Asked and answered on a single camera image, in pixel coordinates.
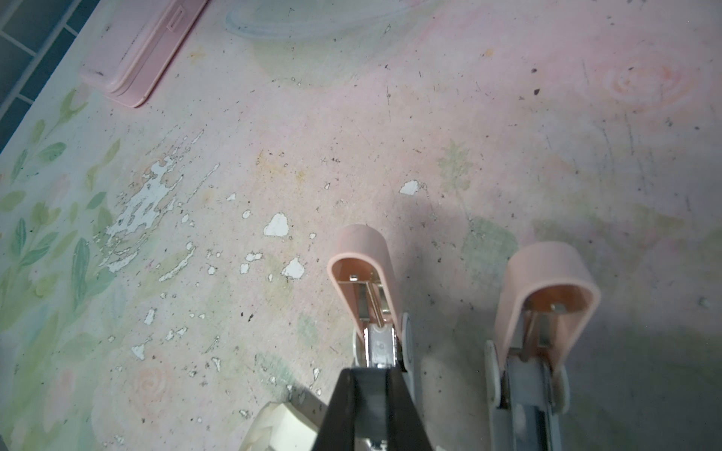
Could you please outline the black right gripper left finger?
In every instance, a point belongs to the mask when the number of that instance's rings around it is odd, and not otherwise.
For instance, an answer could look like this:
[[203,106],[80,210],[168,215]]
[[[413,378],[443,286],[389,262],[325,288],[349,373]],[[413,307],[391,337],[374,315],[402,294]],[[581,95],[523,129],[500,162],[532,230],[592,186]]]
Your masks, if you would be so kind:
[[314,450],[389,450],[388,368],[340,372]]

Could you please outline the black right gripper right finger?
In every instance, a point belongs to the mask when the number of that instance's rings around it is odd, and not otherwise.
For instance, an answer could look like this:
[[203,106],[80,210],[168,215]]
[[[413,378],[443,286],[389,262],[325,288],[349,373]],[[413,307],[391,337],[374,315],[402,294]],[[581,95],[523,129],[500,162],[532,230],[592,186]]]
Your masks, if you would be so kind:
[[388,449],[432,451],[419,412],[398,368],[388,372]]

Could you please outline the staple box sleeve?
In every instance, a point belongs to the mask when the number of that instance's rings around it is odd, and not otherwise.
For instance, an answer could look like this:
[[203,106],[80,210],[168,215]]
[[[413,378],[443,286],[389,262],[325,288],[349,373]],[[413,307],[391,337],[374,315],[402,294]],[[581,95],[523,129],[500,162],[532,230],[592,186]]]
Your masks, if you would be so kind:
[[255,417],[240,451],[312,449],[319,427],[290,403],[269,402]]

